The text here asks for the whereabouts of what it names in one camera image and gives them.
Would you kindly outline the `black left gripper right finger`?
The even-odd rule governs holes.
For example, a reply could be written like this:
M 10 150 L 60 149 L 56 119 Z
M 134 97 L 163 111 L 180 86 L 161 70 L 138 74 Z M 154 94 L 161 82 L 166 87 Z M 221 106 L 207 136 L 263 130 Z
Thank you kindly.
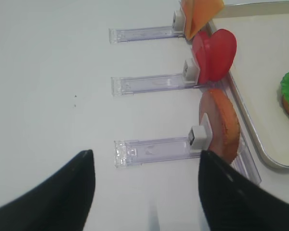
M 211 231 L 289 231 L 289 204 L 202 151 L 198 191 Z

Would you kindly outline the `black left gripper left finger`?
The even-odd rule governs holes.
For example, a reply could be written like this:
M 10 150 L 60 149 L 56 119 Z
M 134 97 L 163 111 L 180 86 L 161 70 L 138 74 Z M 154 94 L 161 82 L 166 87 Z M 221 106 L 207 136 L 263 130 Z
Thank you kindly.
M 81 231 L 95 191 L 92 150 L 84 150 L 43 183 L 0 207 L 0 231 Z

